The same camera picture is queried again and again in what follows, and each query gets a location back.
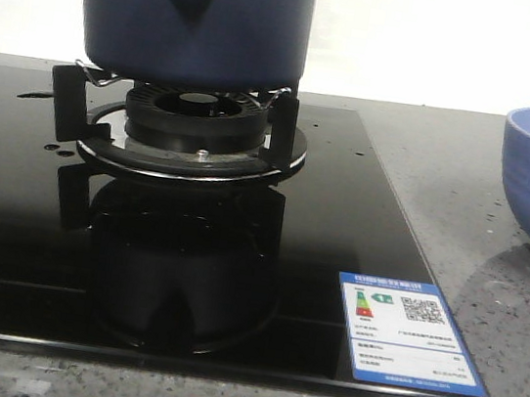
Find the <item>black right pot support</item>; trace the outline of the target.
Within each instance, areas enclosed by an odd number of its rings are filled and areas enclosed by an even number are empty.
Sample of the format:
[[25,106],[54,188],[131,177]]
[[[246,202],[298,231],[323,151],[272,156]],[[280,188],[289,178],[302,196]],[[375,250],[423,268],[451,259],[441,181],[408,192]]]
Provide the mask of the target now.
[[123,100],[89,107],[87,88],[104,88],[121,76],[75,61],[53,68],[57,140],[139,145],[154,158],[164,153],[236,157],[242,165],[289,172],[304,155],[297,129],[300,104],[293,89],[220,92],[135,81]]

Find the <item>black right gas burner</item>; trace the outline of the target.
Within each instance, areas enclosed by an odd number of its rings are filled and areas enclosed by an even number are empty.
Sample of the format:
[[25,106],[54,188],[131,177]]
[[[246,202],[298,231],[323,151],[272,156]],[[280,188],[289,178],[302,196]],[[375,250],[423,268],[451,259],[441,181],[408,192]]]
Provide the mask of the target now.
[[109,172],[220,184],[280,181],[305,162],[298,107],[289,95],[268,106],[247,94],[148,84],[91,110],[92,125],[110,134],[76,144]]

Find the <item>blue energy label sticker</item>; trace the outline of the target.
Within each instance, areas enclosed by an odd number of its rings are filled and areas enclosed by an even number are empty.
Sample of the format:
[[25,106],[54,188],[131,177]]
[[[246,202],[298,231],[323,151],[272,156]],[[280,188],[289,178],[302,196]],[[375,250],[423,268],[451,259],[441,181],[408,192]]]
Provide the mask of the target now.
[[486,397],[438,286],[348,272],[339,282],[356,380]]

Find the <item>black glass gas cooktop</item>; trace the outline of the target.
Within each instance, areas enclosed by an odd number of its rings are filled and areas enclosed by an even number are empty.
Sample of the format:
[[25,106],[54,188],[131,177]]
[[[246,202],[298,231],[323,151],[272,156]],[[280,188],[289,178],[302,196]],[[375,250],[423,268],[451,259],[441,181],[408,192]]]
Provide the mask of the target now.
[[346,397],[488,397],[368,378],[347,279],[433,276],[352,110],[304,106],[276,186],[150,185],[55,142],[48,67],[0,64],[0,349]]

